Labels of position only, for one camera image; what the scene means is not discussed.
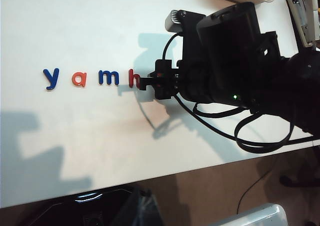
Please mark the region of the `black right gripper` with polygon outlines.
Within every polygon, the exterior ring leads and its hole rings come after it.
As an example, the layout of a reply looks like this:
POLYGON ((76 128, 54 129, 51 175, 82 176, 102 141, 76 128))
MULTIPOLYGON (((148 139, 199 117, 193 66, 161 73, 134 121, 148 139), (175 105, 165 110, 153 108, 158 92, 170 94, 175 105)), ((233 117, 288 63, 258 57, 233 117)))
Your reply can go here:
POLYGON ((188 101, 199 101, 200 60, 179 60, 177 64, 172 68, 172 60, 156 60, 155 71, 149 77, 140 77, 139 89, 146 91, 152 86, 157 99, 170 99, 179 93, 188 101))

